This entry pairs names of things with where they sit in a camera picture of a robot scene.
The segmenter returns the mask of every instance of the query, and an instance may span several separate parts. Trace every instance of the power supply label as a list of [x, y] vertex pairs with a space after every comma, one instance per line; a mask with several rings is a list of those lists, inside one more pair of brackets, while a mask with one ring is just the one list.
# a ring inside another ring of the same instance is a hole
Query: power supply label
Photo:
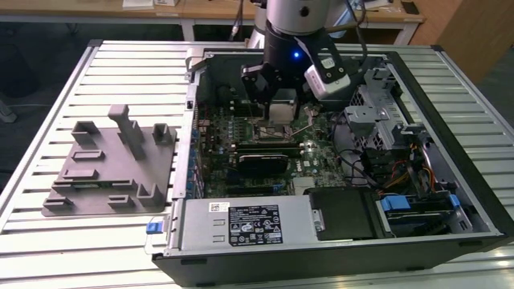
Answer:
[[233, 247], [281, 244], [279, 205], [229, 207], [228, 235]]

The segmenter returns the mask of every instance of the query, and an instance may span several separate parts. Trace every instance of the paper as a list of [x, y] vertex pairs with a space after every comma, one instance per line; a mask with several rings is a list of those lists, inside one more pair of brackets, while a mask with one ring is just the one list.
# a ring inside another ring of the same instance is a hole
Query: paper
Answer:
[[123, 0], [123, 10], [153, 9], [153, 0]]

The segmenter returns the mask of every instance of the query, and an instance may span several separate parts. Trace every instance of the blue plastic clip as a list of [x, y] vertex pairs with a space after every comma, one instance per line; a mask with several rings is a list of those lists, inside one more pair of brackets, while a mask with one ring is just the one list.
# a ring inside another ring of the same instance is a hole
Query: blue plastic clip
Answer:
[[145, 224], [145, 233], [148, 235], [161, 234], [163, 233], [163, 221], [149, 222]]
[[408, 210], [410, 204], [406, 196], [386, 196], [380, 200], [382, 209], [384, 212], [390, 210]]
[[460, 201], [458, 200], [458, 197], [454, 194], [450, 195], [450, 202], [454, 209], [456, 209], [460, 206]]

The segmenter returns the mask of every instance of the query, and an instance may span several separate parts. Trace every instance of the metal work surface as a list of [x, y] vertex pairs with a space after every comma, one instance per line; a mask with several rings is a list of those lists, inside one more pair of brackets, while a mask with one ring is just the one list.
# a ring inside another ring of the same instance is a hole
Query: metal work surface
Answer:
[[[0, 288], [177, 288], [145, 254], [149, 215], [52, 217], [41, 215], [65, 156], [76, 121], [115, 127], [111, 104], [128, 104], [140, 127], [167, 123], [181, 137], [187, 94], [185, 51], [191, 47], [243, 48], [243, 44], [108, 42], [89, 47], [0, 196]], [[338, 46], [358, 50], [356, 45]], [[370, 46], [400, 54], [502, 204], [514, 217], [514, 133], [444, 53], [428, 47]], [[416, 120], [412, 105], [407, 109]], [[175, 157], [175, 161], [187, 156]], [[175, 172], [171, 172], [172, 184]], [[163, 248], [164, 235], [148, 240]], [[434, 269], [336, 278], [225, 286], [225, 288], [508, 288], [514, 249], [464, 255]]]

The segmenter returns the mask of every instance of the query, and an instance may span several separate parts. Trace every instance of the cable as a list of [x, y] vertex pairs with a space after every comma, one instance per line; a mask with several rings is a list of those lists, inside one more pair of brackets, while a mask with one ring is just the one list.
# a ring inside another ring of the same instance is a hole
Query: cable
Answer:
[[312, 125], [307, 125], [304, 126], [302, 129], [296, 130], [291, 135], [289, 137], [292, 137], [296, 133], [302, 132], [303, 130], [306, 130], [307, 128], [310, 128]]
[[351, 18], [356, 22], [355, 31], [356, 31], [356, 36], [359, 39], [359, 44], [362, 47], [362, 65], [364, 65], [366, 59], [368, 57], [368, 47], [366, 46], [364, 37], [362, 36], [360, 23], [366, 19], [366, 5], [364, 5], [364, 0], [359, 0], [359, 2], [360, 2], [362, 13], [360, 13], [360, 18], [356, 19], [354, 7], [351, 7], [350, 0], [344, 0], [347, 9], [348, 9], [350, 14], [351, 14]]
[[396, 161], [396, 162], [394, 163], [391, 179], [394, 178], [394, 174], [396, 173], [396, 166], [398, 166], [399, 164], [404, 163], [404, 162], [407, 162], [407, 161]]
[[232, 33], [228, 38], [228, 41], [233, 41], [233, 38], [239, 32], [240, 26], [243, 24], [243, 0], [239, 0], [237, 13], [235, 15], [233, 24], [232, 24]]
[[356, 151], [356, 152], [359, 152], [359, 150], [356, 150], [356, 149], [343, 149], [340, 151], [338, 151], [338, 149], [335, 148], [335, 135], [334, 135], [334, 137], [331, 139], [331, 145], [334, 147], [334, 152], [340, 157], [340, 160], [343, 161], [343, 163], [346, 163], [366, 178], [366, 180], [368, 181], [368, 184], [370, 184], [371, 187], [382, 189], [383, 186], [372, 179], [372, 177], [367, 173], [364, 173], [364, 171], [362, 169], [359, 169], [356, 166], [354, 166], [351, 164], [351, 162], [348, 162], [348, 160], [344, 159], [343, 156], [340, 155], [342, 152], [346, 152], [346, 151], [351, 151], [351, 152]]
[[426, 166], [423, 166], [423, 170], [427, 172], [428, 174], [428, 181], [430, 181], [430, 188], [432, 189], [432, 191], [435, 191], [435, 176], [434, 176], [434, 171], [432, 169], [427, 168]]
[[387, 188], [392, 187], [394, 185], [400, 184], [400, 183], [404, 182], [408, 178], [410, 178], [408, 172], [406, 172], [406, 173], [404, 173], [403, 175], [400, 175], [396, 179], [388, 181], [388, 182], [384, 184], [384, 188], [383, 188], [380, 191], [378, 191], [378, 194], [380, 194], [380, 195], [384, 194], [384, 193], [386, 193], [384, 190], [386, 190]]
[[344, 178], [350, 178], [350, 185], [354, 185], [354, 186], [368, 185], [368, 184], [354, 184], [354, 179], [366, 179], [362, 176], [355, 176], [355, 164], [360, 162], [362, 160], [356, 160], [351, 163], [351, 176], [344, 176]]
[[340, 31], [346, 31], [346, 30], [354, 29], [356, 26], [358, 26], [356, 22], [351, 21], [351, 22], [348, 22], [348, 23], [346, 23], [343, 25], [327, 27], [326, 31], [330, 34], [330, 33], [334, 33], [334, 32], [340, 32]]

